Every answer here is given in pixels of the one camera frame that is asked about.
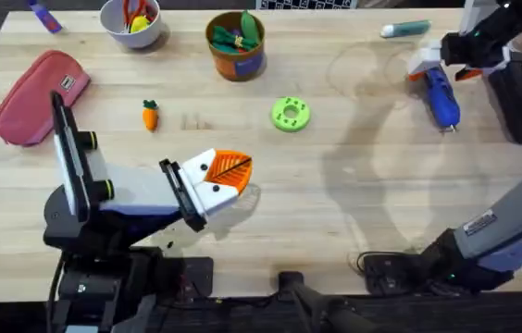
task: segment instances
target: label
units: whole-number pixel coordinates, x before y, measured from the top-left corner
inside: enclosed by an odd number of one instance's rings
[[[237,76],[245,76],[251,73],[256,72],[263,62],[263,52],[259,52],[256,55],[251,56],[250,58],[237,61],[234,63],[234,69],[236,70]]]
[[[483,230],[485,227],[495,222],[498,217],[493,213],[490,209],[487,212],[483,213],[481,216],[474,218],[472,221],[463,225],[463,230],[467,236],[472,236],[479,231]]]
[[[64,88],[66,92],[68,92],[75,82],[76,80],[74,80],[74,78],[70,77],[70,75],[66,75],[66,77],[64,77],[64,79],[59,82],[59,85]]]

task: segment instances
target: pink pouch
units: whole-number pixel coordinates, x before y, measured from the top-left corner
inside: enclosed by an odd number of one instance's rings
[[[61,51],[47,51],[17,80],[0,104],[0,137],[29,146],[41,142],[53,128],[51,91],[71,106],[89,83],[80,64]]]

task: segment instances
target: toy carrot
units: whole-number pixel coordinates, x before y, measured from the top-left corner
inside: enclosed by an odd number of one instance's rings
[[[143,124],[150,131],[155,131],[158,126],[158,105],[155,101],[143,101]]]

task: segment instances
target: white bowl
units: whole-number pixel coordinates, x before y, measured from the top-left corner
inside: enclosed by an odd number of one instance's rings
[[[111,37],[129,48],[143,48],[155,42],[162,33],[163,24],[160,18],[160,6],[156,0],[146,0],[155,8],[156,17],[150,25],[134,33],[123,32],[123,0],[109,0],[101,8],[101,24]],[[138,0],[130,0],[130,12],[136,8]]]

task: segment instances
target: green toy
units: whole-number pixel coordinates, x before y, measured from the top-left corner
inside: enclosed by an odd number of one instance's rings
[[[310,108],[305,101],[296,97],[282,97],[271,109],[271,122],[278,129],[296,132],[308,125]]]
[[[212,45],[214,45],[214,47],[216,47],[218,49],[218,51],[226,52],[228,54],[238,54],[239,53],[239,50],[237,50],[236,48],[234,48],[233,46],[230,46],[230,45],[225,45],[225,44],[221,44],[221,43],[212,43]]]
[[[214,26],[214,35],[212,37],[212,43],[236,46],[242,48],[245,51],[251,51],[257,47],[257,43],[254,40],[233,35],[220,26]]]
[[[261,43],[255,18],[246,10],[241,15],[241,29],[244,38],[255,41],[255,43]]]

